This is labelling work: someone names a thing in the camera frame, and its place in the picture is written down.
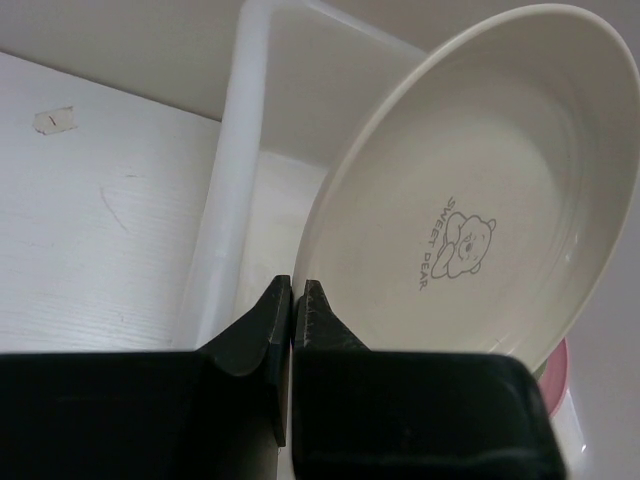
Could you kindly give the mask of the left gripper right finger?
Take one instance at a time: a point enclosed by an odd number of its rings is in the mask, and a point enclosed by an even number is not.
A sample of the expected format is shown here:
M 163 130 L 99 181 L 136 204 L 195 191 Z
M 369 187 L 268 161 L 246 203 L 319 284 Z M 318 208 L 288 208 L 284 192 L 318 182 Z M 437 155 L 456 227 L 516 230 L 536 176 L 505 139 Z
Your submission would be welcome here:
M 538 385 L 495 354 L 367 348 L 320 282 L 298 300 L 291 458 L 299 479 L 561 479 Z

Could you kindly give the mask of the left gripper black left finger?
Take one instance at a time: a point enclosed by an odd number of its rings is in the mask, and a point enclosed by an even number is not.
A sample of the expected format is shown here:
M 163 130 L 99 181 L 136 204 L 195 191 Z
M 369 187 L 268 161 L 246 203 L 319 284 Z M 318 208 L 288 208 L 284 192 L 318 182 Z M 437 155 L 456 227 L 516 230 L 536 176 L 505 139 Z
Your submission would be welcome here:
M 5 479 L 273 479 L 287 429 L 291 281 L 194 351 L 1 358 Z

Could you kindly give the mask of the pink round plate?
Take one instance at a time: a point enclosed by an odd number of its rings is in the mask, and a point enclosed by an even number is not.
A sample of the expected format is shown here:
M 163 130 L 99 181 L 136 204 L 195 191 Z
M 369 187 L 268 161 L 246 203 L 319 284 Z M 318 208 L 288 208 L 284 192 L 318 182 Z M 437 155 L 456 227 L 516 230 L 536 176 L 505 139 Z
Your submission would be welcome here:
M 569 383 L 569 351 L 563 339 L 547 359 L 544 372 L 538 380 L 539 388 L 550 417 L 559 410 Z

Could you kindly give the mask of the cream round bowl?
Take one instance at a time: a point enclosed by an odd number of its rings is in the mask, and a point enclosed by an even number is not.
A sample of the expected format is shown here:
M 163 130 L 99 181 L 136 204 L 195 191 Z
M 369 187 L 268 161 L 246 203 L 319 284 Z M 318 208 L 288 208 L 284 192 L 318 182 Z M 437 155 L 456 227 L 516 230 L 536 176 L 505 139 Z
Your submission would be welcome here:
M 639 171 L 639 72 L 570 5 L 516 8 L 434 50 L 330 168 L 293 290 L 318 281 L 367 347 L 538 368 L 605 269 Z

